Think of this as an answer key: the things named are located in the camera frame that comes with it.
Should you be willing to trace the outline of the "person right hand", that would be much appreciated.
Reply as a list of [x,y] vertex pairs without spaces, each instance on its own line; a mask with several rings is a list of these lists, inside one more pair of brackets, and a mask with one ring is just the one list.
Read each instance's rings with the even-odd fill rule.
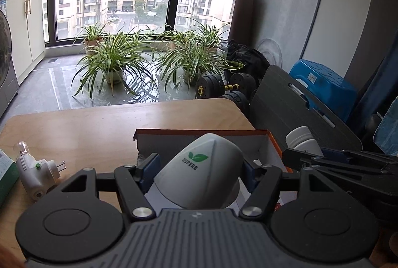
[[370,262],[374,267],[397,268],[397,232],[381,236],[370,256]]

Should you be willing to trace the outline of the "person left hand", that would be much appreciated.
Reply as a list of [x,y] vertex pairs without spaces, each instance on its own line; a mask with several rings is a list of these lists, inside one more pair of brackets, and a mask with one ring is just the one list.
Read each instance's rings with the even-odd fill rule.
[[12,252],[0,245],[0,268],[25,268],[25,266]]

